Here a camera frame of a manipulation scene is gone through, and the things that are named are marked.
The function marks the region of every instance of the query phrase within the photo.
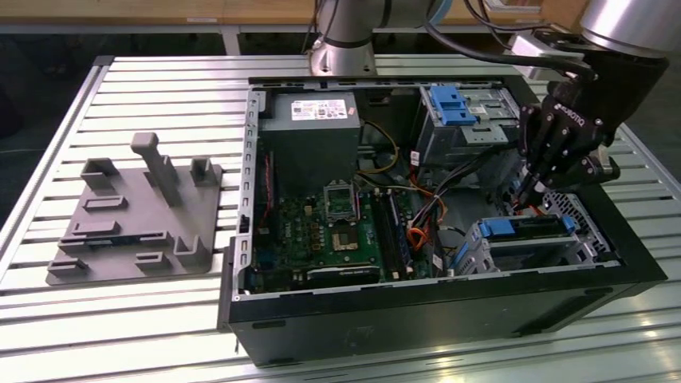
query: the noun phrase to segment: power supply label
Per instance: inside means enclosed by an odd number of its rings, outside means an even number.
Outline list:
[[[305,100],[290,104],[290,118],[301,120],[338,120],[347,118],[345,100]]]

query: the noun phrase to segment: metal slatted table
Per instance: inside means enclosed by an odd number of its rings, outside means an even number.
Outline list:
[[[458,56],[379,56],[382,75],[515,73]],[[649,381],[681,370],[681,188],[629,129],[605,185],[669,281],[598,309],[554,334],[257,369],[233,334],[213,330],[221,255],[234,230],[246,78],[305,76],[299,56],[116,58],[96,65],[0,232],[0,381]],[[541,97],[542,83],[530,83]],[[76,208],[85,159],[142,165],[134,132],[156,131],[176,165],[222,165],[215,256],[199,278],[97,287],[45,284]]]

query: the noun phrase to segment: motherboard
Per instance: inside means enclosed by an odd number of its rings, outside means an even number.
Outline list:
[[[339,181],[306,197],[281,198],[259,228],[250,285],[254,293],[425,277],[406,243],[411,216],[402,191],[354,191]]]

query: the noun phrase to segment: blue latch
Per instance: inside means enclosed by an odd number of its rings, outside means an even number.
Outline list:
[[[463,246],[461,246],[461,250],[458,251],[457,253],[457,256],[454,257],[454,259],[451,260],[451,263],[449,264],[449,269],[453,269],[454,266],[458,264],[458,261],[461,261],[461,258],[463,258],[463,255],[466,254],[467,252],[467,243],[463,243]]]
[[[562,216],[562,224],[567,229],[567,233],[571,234],[577,230],[577,225],[574,224],[574,219],[569,215]]]
[[[443,125],[473,125],[477,118],[466,107],[466,99],[458,93],[455,86],[431,86],[430,99],[441,115]]]
[[[489,226],[485,222],[481,222],[477,224],[477,227],[479,227],[479,234],[482,235],[482,238],[487,238],[491,235],[491,231],[489,231]]]
[[[493,235],[513,235],[514,228],[509,219],[486,219],[479,223],[479,232],[482,237]]]

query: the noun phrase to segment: gripper logo text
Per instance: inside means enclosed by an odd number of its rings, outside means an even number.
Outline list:
[[[561,110],[567,114],[567,117],[573,119],[573,121],[583,128],[583,118],[570,109],[567,109],[565,106],[558,105]]]

